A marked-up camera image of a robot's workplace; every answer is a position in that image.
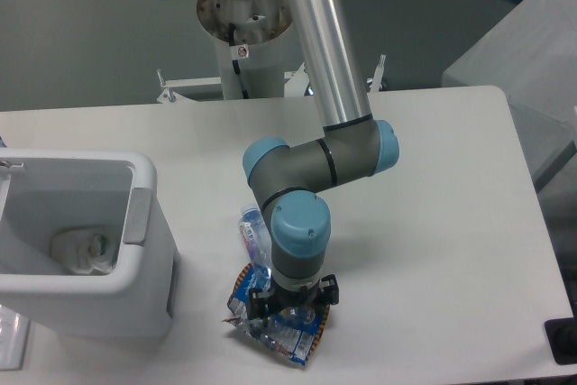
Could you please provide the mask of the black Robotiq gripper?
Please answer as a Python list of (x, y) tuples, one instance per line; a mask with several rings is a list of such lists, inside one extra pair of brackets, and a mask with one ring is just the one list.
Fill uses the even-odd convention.
[(334, 274), (324, 276), (319, 284), (308, 288), (291, 291), (284, 289), (275, 280), (271, 281), (270, 292), (262, 289), (249, 289), (246, 302), (246, 313), (249, 320), (263, 319), (270, 313), (279, 313), (286, 308), (312, 307), (321, 309), (323, 316), (330, 311), (330, 306), (339, 304), (339, 285)]

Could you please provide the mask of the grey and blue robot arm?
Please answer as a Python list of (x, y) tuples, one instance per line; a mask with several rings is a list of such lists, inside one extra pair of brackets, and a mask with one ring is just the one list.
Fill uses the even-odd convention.
[[(241, 26), (275, 17), (276, 0), (219, 0), (219, 31), (241, 46)], [(321, 192), (393, 167), (399, 157), (391, 125), (373, 117), (339, 0), (288, 0), (324, 136), (290, 146), (279, 138), (254, 142), (243, 169), (271, 237), (271, 283), (251, 289), (251, 319), (288, 307), (325, 307), (339, 301), (336, 278), (321, 273), (331, 216)]]

